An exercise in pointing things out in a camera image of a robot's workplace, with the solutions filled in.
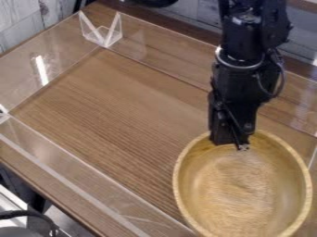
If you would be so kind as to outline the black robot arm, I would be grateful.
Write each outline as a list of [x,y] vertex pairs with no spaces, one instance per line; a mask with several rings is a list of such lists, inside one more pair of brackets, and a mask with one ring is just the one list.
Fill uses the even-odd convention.
[[222,40],[211,68],[208,138],[246,150],[258,109],[284,86],[278,47],[288,40],[291,22],[286,0],[218,0],[218,9]]

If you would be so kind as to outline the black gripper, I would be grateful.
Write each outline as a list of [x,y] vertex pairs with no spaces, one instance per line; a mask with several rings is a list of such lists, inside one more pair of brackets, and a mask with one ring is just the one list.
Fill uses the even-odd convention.
[[215,61],[208,92],[208,138],[215,145],[232,143],[238,150],[248,149],[258,108],[278,97],[284,81],[278,52],[266,54],[251,69],[232,68],[226,62]]

